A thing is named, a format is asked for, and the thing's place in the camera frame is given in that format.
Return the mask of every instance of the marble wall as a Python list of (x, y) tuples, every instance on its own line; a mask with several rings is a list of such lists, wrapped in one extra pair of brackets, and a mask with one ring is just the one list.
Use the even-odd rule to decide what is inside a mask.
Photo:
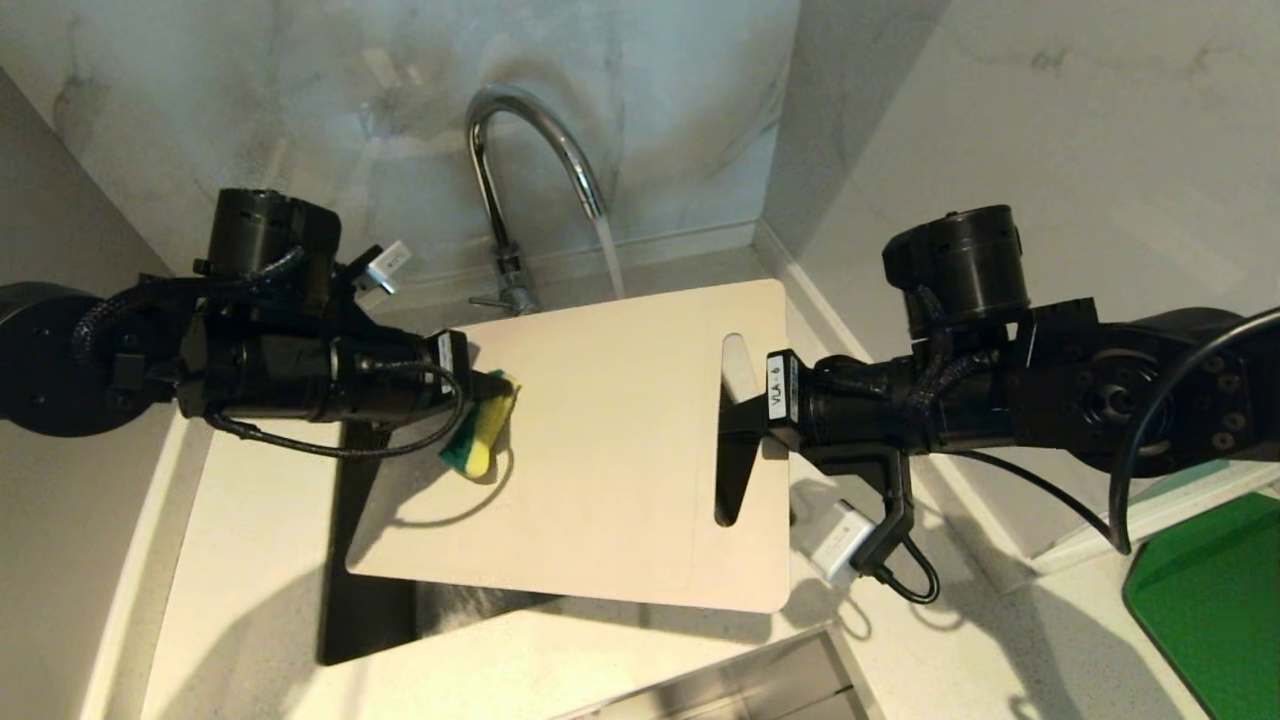
[[(175, 270), (224, 186), (337, 209), (349, 258), (403, 240), (419, 275), (484, 264), (463, 143), (485, 82), (577, 135), (626, 241), (759, 217), (799, 0), (8, 0), (0, 65)], [(494, 164), (535, 255), (594, 234), (527, 127)]]
[[(1263, 0), (804, 0), (764, 219), (877, 357), (908, 347), (884, 242), (997, 202), (1036, 304), (1260, 311), (1280, 302), (1277, 37)], [(1025, 455), (1105, 505), (1097, 473)], [(1076, 524), (983, 480), (1029, 551)]]

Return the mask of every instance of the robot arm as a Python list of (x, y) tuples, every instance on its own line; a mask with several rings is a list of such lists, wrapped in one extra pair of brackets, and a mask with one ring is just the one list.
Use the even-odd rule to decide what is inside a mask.
[(347, 451), (270, 436), (238, 419), (367, 421), (390, 429), (511, 392), (472, 372), (467, 340), (419, 337), (370, 320), (355, 283), (380, 252), (335, 263), (342, 225), (273, 191), (219, 195), (196, 278), (142, 278), (109, 300), (47, 283), (0, 288), (0, 416), (74, 437), (114, 429), (155, 402), (241, 437), (330, 456), (389, 456), (429, 445)]
[[(1240, 316), (1197, 307), (1100, 323), (1092, 299), (1032, 307), (1020, 256), (1004, 205), (896, 236), (884, 270), (905, 295), (913, 352), (877, 364), (832, 356), (813, 368), (790, 350), (771, 354), (768, 392), (722, 418), (739, 437), (776, 437), (823, 473), (858, 474), (882, 495), (884, 519), (849, 560), (859, 574), (883, 579), (899, 544), (914, 550), (913, 455), (1052, 447), (1112, 471), (1107, 534), (1121, 552), (1132, 477), (1217, 457), (1280, 459), (1280, 347), (1263, 334), (1277, 318), (1254, 318), (1247, 337), (1208, 346)], [(1196, 354), (1203, 359), (1188, 365)]]

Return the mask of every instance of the running water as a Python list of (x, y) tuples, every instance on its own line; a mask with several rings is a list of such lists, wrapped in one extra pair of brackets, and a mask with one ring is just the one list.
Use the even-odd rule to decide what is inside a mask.
[(613, 247), (613, 231), (609, 229), (609, 219), (600, 215), (594, 220), (595, 237), (600, 238), (600, 247), (604, 250), (604, 263), (609, 266), (609, 281), (613, 283), (613, 297), (623, 300), (627, 296), (622, 288), (622, 268), (618, 266), (618, 252)]

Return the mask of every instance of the backsplash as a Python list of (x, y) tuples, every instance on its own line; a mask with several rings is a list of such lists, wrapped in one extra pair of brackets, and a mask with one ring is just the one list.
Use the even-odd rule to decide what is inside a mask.
[[(218, 188), (337, 210), (340, 258), (404, 241), (407, 274), (485, 265), (465, 143), (486, 82), (576, 135), (620, 241), (760, 215), (799, 0), (236, 0), (0, 5), (0, 65), (177, 272)], [(509, 115), (493, 165), (530, 255), (595, 246), (554, 154)]]

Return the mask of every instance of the white connector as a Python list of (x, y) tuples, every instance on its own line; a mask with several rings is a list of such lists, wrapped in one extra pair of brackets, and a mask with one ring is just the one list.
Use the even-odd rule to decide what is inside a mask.
[(392, 282), (392, 273), (398, 270), (413, 254), (404, 243), (396, 241), (381, 255), (365, 268), (365, 272), (356, 278), (356, 304), (364, 310), (371, 309), (383, 300), (396, 295), (396, 283)]
[(800, 552), (829, 582), (874, 529), (876, 523), (867, 515), (840, 500), (808, 528), (799, 542)]

